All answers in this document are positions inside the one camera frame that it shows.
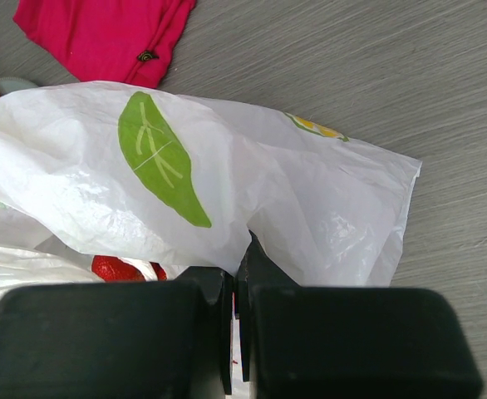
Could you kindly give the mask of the grey glass plate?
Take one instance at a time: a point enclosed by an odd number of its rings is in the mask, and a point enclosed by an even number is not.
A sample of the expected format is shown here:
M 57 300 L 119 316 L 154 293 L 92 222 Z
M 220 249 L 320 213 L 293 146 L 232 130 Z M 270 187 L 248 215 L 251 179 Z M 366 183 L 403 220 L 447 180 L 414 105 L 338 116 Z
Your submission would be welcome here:
M 15 92 L 38 88 L 38 85 L 32 81 L 19 77 L 1 77 L 0 78 L 0 96 Z

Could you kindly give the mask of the red yellow strawberry bunch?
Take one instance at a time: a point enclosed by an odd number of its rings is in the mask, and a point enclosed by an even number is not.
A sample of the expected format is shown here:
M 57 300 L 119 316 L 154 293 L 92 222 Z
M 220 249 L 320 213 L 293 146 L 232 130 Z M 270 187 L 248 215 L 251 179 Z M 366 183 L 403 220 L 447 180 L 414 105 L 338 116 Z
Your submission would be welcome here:
M 96 255 L 91 271 L 107 283 L 165 281 L 166 272 L 157 263 Z

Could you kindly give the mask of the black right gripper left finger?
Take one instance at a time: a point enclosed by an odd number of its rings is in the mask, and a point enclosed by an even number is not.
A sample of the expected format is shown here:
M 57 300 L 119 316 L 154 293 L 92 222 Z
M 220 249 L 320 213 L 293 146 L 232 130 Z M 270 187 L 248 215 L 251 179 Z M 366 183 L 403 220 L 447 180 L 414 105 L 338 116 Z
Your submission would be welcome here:
M 0 300 L 0 398 L 223 398 L 233 279 L 16 288 Z

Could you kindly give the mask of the folded red cloth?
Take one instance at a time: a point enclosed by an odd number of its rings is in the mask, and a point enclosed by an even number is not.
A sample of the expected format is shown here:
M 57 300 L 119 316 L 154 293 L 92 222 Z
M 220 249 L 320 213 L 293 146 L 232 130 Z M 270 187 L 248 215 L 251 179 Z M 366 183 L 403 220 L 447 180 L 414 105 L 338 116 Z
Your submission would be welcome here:
M 21 1 L 13 21 L 79 81 L 156 88 L 195 5 L 187 0 Z

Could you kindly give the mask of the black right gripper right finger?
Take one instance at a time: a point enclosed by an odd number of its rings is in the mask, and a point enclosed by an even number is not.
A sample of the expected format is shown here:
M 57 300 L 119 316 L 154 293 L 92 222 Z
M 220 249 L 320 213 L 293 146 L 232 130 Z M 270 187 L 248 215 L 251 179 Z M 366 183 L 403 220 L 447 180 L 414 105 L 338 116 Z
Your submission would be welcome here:
M 478 398 L 484 389 L 454 309 L 429 289 L 303 287 L 253 239 L 235 301 L 253 398 Z

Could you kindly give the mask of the white lemon print plastic bag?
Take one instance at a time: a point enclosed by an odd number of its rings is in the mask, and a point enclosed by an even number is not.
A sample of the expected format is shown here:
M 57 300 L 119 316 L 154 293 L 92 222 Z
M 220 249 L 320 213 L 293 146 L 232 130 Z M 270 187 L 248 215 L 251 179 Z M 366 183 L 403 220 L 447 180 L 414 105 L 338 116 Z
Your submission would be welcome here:
M 387 285 L 420 161 L 291 114 L 109 81 L 0 97 L 0 300 L 106 283 L 96 255 Z

